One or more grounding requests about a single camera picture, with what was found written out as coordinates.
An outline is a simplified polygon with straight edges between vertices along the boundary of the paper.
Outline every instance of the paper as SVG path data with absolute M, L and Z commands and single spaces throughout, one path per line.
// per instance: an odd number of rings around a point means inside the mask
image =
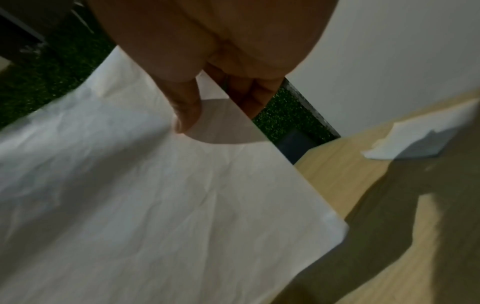
M 473 121 L 479 101 L 394 123 L 387 137 L 362 154 L 378 160 L 436 156 L 459 129 Z
M 77 90 L 0 133 L 1 303 L 262 303 L 346 224 L 228 96 L 197 78 L 171 130 L 116 48 Z

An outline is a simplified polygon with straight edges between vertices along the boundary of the green grass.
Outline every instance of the green grass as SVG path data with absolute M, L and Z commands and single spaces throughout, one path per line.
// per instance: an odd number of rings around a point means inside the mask
M 75 9 L 93 33 L 72 14 L 47 38 L 39 55 L 28 54 L 0 75 L 0 129 L 80 85 L 114 48 L 93 15 Z M 281 88 L 253 122 L 277 142 L 292 129 L 318 144 L 334 136 L 286 89 Z

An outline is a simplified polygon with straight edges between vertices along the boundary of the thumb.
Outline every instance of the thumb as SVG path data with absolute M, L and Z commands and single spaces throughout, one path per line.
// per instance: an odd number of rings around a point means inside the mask
M 199 119 L 202 112 L 199 87 L 195 78 L 187 82 L 171 82 L 153 77 L 156 85 L 170 102 L 176 118 L 173 128 L 177 133 L 186 132 Z

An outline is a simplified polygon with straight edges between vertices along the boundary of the human hand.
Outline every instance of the human hand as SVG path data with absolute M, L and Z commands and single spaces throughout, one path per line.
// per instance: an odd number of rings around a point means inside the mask
M 89 0 L 107 33 L 147 71 L 185 132 L 205 70 L 250 117 L 311 51 L 337 0 Z

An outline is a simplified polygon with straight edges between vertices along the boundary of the table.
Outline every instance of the table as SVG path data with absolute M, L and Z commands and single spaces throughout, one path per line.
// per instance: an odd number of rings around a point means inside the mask
M 480 121 L 437 158 L 365 159 L 360 151 L 392 124 L 313 148 L 295 165 L 350 231 L 275 304 L 480 303 Z

